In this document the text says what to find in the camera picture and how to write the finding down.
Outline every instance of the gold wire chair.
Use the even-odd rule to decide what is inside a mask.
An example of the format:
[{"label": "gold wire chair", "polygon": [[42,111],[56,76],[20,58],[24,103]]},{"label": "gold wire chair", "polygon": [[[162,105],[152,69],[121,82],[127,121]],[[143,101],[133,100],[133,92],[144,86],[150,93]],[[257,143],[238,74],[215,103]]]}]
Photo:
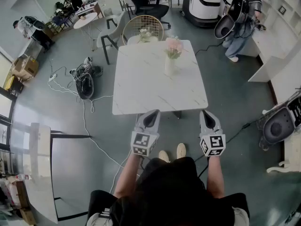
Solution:
[{"label": "gold wire chair", "polygon": [[[141,39],[141,29],[146,29],[151,33],[148,39]],[[164,29],[162,23],[153,16],[141,15],[131,19],[123,30],[122,40],[124,45],[136,44],[143,42],[162,41],[164,36]]]}]

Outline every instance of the forearm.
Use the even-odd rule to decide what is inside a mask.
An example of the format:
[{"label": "forearm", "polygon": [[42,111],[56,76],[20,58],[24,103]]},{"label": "forearm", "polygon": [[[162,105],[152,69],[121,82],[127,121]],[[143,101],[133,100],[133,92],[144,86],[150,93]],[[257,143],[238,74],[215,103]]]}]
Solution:
[{"label": "forearm", "polygon": [[136,186],[136,176],[138,172],[138,166],[140,162],[140,156],[136,154],[130,154],[124,169],[122,170],[118,179],[114,196],[121,198],[124,196],[130,196]]},{"label": "forearm", "polygon": [[224,197],[224,179],[222,176],[221,161],[219,156],[212,156],[209,159],[207,191],[214,198]]}]

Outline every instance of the black pants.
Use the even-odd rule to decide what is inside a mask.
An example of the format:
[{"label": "black pants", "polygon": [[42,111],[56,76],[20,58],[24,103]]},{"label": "black pants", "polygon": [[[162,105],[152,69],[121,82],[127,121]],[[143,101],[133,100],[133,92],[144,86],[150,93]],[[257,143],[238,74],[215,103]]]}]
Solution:
[{"label": "black pants", "polygon": [[49,49],[50,45],[53,44],[53,41],[43,31],[36,30],[32,37],[38,41],[44,49]]}]

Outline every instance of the picture frame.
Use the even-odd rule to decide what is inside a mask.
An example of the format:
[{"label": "picture frame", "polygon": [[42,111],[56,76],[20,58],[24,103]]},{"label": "picture frame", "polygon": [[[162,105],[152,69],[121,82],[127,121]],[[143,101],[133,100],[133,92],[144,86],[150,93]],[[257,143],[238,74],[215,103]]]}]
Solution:
[{"label": "picture frame", "polygon": [[284,15],[285,12],[286,12],[286,8],[283,7],[283,6],[281,6],[281,7],[279,8],[279,12],[280,12],[282,15]]}]

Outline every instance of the gray floor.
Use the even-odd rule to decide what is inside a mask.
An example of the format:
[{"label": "gray floor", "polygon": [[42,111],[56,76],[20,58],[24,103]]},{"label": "gray floor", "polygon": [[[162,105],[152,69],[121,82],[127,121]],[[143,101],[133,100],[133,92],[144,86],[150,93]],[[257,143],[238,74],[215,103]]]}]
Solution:
[{"label": "gray floor", "polygon": [[[119,9],[118,0],[100,0],[114,11]],[[170,9],[164,17],[172,29],[166,35],[177,35],[182,40],[190,40],[194,51],[208,45],[218,44],[212,29],[200,29],[191,25],[179,13],[179,9]],[[104,22],[95,22],[104,29]],[[51,73],[61,66],[67,70],[77,67],[90,56],[94,65],[104,67],[103,76],[96,79],[94,98],[113,94],[117,51],[109,49],[111,65],[105,62],[101,49],[92,52],[79,30],[71,29],[59,35],[56,44],[46,54],[38,58],[40,71],[27,83],[26,88],[16,102],[14,121],[25,124],[39,122],[51,129],[72,134],[86,134],[83,121],[83,102],[76,101],[70,93],[51,90],[47,81]],[[263,109],[273,106],[271,93],[266,83],[249,83],[247,80],[259,68],[255,58],[240,57],[240,62],[232,63],[224,56],[223,47],[210,48],[197,54],[209,102],[208,110],[221,121],[227,138],[233,136],[245,123],[258,118]],[[67,86],[70,76],[64,76],[64,70],[58,72],[57,81]],[[134,128],[135,115],[111,113],[112,98],[103,98],[95,102],[95,112],[90,112],[90,102],[85,102],[87,129],[99,146],[118,162],[122,162],[129,152],[131,131]],[[184,111],[181,120],[171,113],[163,113],[160,124],[160,139],[151,153],[157,157],[160,150],[166,150],[170,159],[176,157],[176,146],[185,143],[187,155],[199,157],[199,110]],[[300,176],[298,173],[266,173],[266,168],[280,161],[280,147],[275,146],[264,152],[258,147],[260,134],[253,124],[227,144],[221,157],[227,195],[245,193],[251,212],[251,225],[279,225],[288,213],[299,204]],[[12,146],[19,147],[22,139],[12,133]],[[95,189],[109,191],[118,166],[107,158],[93,142],[88,139],[55,140],[53,147],[53,186],[55,197],[64,202],[57,203],[59,217],[87,210],[89,195]],[[206,159],[197,162],[200,172],[206,166]],[[201,179],[206,182],[206,172]],[[38,225],[52,226],[54,223],[34,210]],[[82,226],[86,217],[60,222],[60,226]]]}]

